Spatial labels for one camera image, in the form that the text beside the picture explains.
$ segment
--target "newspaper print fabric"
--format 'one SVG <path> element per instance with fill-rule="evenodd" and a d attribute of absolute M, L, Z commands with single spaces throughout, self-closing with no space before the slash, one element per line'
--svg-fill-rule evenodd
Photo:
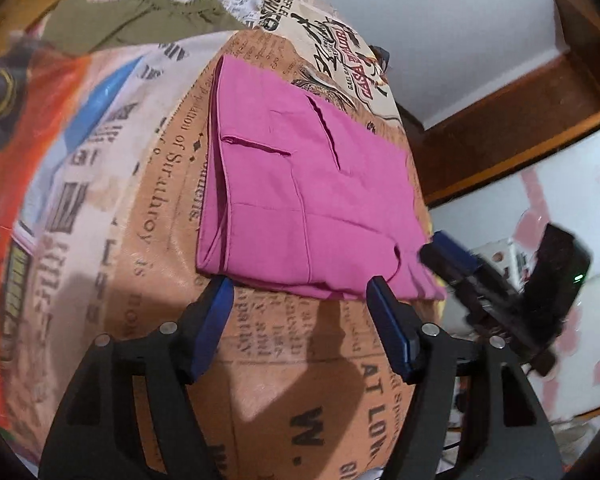
<path fill-rule="evenodd" d="M 194 261 L 209 91 L 222 54 L 274 70 L 401 147 L 416 216 L 429 233 L 404 129 L 366 43 L 306 0 L 262 1 L 253 30 L 104 51 L 84 62 L 75 103 L 58 112 L 56 139 L 103 80 L 135 64 L 80 145 L 70 151 L 64 140 L 49 156 L 47 184 L 39 189 L 32 175 L 24 182 L 32 197 L 46 197 L 42 205 L 23 199 L 13 224 L 0 225 L 0 425 L 24 456 L 39 458 L 93 337 L 143 336 L 176 319 L 208 282 Z M 14 153 L 6 163 L 17 162 Z M 431 302 L 414 304 L 427 319 L 439 315 Z M 134 386 L 145 457 L 160 470 L 142 381 Z M 189 388 L 229 480 L 349 480 L 384 465 L 411 392 L 391 372 L 363 303 L 245 287 L 236 290 L 211 369 Z"/>

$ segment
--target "green fabric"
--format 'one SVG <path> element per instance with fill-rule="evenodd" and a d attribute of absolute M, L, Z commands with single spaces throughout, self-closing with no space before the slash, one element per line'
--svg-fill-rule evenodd
<path fill-rule="evenodd" d="M 74 56 L 143 43 L 171 43 L 242 23 L 219 0 L 62 0 L 51 13 L 43 39 Z"/>

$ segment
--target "metal screw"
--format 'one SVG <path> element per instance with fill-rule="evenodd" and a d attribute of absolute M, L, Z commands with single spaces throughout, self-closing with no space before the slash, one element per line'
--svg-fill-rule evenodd
<path fill-rule="evenodd" d="M 425 323 L 422 326 L 422 331 L 427 335 L 435 337 L 440 333 L 440 327 L 433 323 Z"/>
<path fill-rule="evenodd" d="M 489 338 L 489 344 L 494 348 L 504 348 L 506 345 L 504 339 L 501 338 L 499 335 L 492 335 Z"/>
<path fill-rule="evenodd" d="M 93 340 L 94 345 L 96 346 L 106 346 L 111 342 L 111 338 L 109 334 L 100 334 Z"/>
<path fill-rule="evenodd" d="M 160 332 L 169 335 L 173 334 L 178 329 L 178 324 L 173 321 L 167 321 L 160 325 Z"/>

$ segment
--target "pink cloth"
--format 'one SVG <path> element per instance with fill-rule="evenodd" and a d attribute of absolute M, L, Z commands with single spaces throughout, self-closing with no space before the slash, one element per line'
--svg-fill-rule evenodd
<path fill-rule="evenodd" d="M 275 73 L 224 56 L 209 115 L 196 265 L 248 285 L 360 298 L 444 293 L 418 261 L 406 154 Z"/>

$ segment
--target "white surface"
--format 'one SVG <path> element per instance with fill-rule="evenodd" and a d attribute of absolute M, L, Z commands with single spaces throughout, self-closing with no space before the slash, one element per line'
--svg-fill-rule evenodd
<path fill-rule="evenodd" d="M 550 219 L 580 238 L 593 254 L 590 276 L 600 274 L 600 131 L 533 165 Z M 435 230 L 474 248 L 510 237 L 530 206 L 516 173 L 432 209 Z"/>
<path fill-rule="evenodd" d="M 548 410 L 551 420 L 569 420 L 600 407 L 600 383 L 594 383 L 594 371 L 600 362 L 600 276 L 584 284 L 576 308 L 581 309 L 582 318 L 575 329 L 575 352 L 560 353 L 560 345 L 555 346 L 559 357 L 555 379 L 554 372 L 545 379 L 536 374 L 529 375 L 529 381 L 541 399 L 548 380 L 558 383 L 555 407 Z"/>
<path fill-rule="evenodd" d="M 592 418 L 589 423 L 596 429 L 596 432 L 600 431 L 600 415 Z"/>
<path fill-rule="evenodd" d="M 517 290 L 522 289 L 522 269 L 519 269 L 518 258 L 516 257 L 518 250 L 512 240 L 500 240 L 478 248 L 470 248 L 470 251 L 473 254 L 480 254 L 480 256 L 494 266 L 503 276 L 508 267 L 509 275 L 508 277 L 506 276 L 506 278 L 509 280 L 509 283 Z M 496 253 L 502 253 L 502 260 L 500 262 L 493 259 L 493 256 Z M 474 332 L 474 329 L 464 320 L 468 311 L 462 303 L 456 300 L 452 288 L 447 287 L 447 292 L 448 296 L 445 302 L 445 311 L 440 326 L 451 335 L 467 337 Z"/>
<path fill-rule="evenodd" d="M 391 54 L 395 99 L 426 128 L 564 49 L 554 0 L 329 0 Z"/>
<path fill-rule="evenodd" d="M 36 478 L 38 478 L 38 466 L 29 462 L 29 460 L 27 460 L 26 458 L 24 458 L 23 456 L 20 456 L 19 454 L 16 454 L 16 456 L 20 459 L 20 461 L 25 465 L 25 467 L 30 471 L 30 473 L 35 476 Z"/>
<path fill-rule="evenodd" d="M 600 383 L 594 384 L 600 362 L 600 131 L 532 169 L 538 175 L 550 221 L 573 232 L 593 254 L 589 276 L 572 308 L 581 317 L 568 322 L 565 329 L 575 343 L 563 344 L 565 336 L 558 341 L 555 348 L 560 361 L 555 374 L 547 379 L 530 376 L 541 399 L 546 398 L 548 388 L 557 389 L 555 402 L 544 405 L 552 420 L 567 420 L 600 407 Z M 431 217 L 435 230 L 445 230 L 466 247 L 476 248 L 511 237 L 529 207 L 517 173 L 433 209 Z"/>

